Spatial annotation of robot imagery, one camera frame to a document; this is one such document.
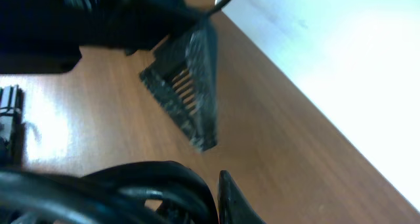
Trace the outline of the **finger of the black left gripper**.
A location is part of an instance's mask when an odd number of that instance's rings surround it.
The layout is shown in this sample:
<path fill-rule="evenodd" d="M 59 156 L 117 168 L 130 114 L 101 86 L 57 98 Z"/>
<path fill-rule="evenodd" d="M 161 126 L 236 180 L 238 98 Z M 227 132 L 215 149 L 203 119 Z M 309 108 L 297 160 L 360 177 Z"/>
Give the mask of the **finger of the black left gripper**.
<path fill-rule="evenodd" d="M 154 51 L 139 77 L 200 152 L 217 145 L 217 32 L 203 20 Z"/>

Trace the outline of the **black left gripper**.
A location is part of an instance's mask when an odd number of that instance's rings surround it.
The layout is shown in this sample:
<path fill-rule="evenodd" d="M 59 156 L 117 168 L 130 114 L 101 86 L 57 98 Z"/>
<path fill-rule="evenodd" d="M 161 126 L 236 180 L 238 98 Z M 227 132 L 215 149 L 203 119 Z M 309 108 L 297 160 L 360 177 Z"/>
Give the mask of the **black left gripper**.
<path fill-rule="evenodd" d="M 1 73 L 69 72 L 81 46 L 149 51 L 201 17 L 184 0 L 1 0 Z"/>

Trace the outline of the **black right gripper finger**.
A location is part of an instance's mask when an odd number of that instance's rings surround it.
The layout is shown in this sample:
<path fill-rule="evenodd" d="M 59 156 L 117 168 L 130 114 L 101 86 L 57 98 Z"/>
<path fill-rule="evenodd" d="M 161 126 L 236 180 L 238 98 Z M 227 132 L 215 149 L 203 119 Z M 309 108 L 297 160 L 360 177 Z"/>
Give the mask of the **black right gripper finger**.
<path fill-rule="evenodd" d="M 218 188 L 220 223 L 265 224 L 226 170 L 220 172 Z"/>

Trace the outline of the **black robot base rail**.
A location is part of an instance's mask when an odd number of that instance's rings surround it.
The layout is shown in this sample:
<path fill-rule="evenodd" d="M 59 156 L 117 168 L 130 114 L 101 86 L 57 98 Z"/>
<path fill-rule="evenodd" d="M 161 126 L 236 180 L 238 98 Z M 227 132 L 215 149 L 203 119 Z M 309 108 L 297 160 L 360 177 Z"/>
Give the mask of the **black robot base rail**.
<path fill-rule="evenodd" d="M 1 167 L 22 163 L 24 94 L 18 85 L 1 88 Z"/>

